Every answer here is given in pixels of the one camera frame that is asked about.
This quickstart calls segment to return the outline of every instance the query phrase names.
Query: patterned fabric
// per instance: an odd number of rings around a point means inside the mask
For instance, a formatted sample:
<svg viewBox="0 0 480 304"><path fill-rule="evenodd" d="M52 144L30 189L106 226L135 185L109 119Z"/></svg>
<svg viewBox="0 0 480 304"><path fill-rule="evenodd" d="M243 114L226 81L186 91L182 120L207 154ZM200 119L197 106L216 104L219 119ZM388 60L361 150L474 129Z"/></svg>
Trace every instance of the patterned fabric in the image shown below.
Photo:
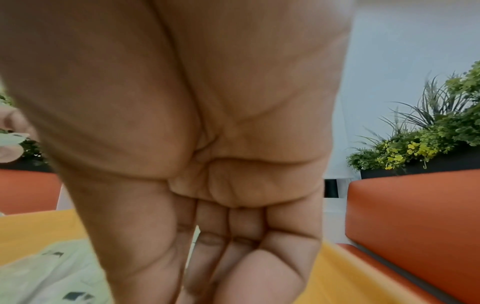
<svg viewBox="0 0 480 304"><path fill-rule="evenodd" d="M0 267L0 303L113 304L87 240L59 242Z"/></svg>

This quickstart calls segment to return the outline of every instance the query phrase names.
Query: skin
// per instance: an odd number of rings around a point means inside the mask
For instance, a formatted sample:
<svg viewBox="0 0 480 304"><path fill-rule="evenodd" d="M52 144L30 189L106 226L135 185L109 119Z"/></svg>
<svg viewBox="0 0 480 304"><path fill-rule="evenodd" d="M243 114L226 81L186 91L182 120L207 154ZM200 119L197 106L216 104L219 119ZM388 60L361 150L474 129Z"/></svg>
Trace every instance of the skin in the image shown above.
<svg viewBox="0 0 480 304"><path fill-rule="evenodd" d="M321 246L349 0L0 7L2 80L116 302L292 303Z"/></svg>

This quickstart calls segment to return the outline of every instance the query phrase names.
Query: orange seat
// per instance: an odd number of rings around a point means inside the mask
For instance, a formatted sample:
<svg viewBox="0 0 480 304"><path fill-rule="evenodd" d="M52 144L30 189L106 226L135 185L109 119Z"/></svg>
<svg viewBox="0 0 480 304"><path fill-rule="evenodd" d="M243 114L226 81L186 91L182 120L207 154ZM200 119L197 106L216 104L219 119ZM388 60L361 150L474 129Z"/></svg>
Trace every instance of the orange seat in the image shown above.
<svg viewBox="0 0 480 304"><path fill-rule="evenodd" d="M480 170L372 178L348 189L346 235L465 304L480 304Z"/></svg>
<svg viewBox="0 0 480 304"><path fill-rule="evenodd" d="M61 185L53 173L0 169L0 212L55 210Z"/></svg>
<svg viewBox="0 0 480 304"><path fill-rule="evenodd" d="M418 297L420 297L422 300L424 300L428 304L443 304L442 301L431 295L430 293L426 292L425 290L421 289L414 283L410 282L407 280L405 277L402 275L396 273L389 267L383 265L382 263L378 262L368 254L366 254L363 251L360 251L356 247L349 245L349 244L337 244L343 249L347 250L351 254L355 255L356 257L360 258L376 270L380 271L381 273L385 274L389 278L393 279L400 285L402 285L404 288L406 288L408 291L416 294Z"/></svg>

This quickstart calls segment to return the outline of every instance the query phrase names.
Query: black planter box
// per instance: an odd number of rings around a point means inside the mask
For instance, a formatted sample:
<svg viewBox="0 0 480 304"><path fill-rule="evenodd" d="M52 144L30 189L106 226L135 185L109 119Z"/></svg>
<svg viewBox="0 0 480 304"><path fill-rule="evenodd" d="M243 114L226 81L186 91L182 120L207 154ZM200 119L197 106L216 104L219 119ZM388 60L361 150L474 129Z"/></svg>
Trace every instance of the black planter box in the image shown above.
<svg viewBox="0 0 480 304"><path fill-rule="evenodd" d="M53 173L52 168L44 163L38 163L38 161L24 159L19 159L11 163L0 164L0 169Z"/></svg>
<svg viewBox="0 0 480 304"><path fill-rule="evenodd" d="M426 163L409 163L397 170L375 169L360 171L362 179L410 174L436 173L480 169L480 147L464 146L449 154L441 154Z"/></svg>

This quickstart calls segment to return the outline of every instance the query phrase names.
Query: wall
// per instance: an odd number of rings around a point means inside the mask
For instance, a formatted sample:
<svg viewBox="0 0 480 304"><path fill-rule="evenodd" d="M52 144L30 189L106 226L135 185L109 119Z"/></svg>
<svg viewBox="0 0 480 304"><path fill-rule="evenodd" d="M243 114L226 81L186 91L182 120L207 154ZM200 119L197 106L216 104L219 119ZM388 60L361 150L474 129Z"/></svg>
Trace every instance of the wall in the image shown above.
<svg viewBox="0 0 480 304"><path fill-rule="evenodd" d="M445 79L480 60L480 2L362 1L354 20L339 98L349 147L380 135L392 102L416 104L426 77Z"/></svg>

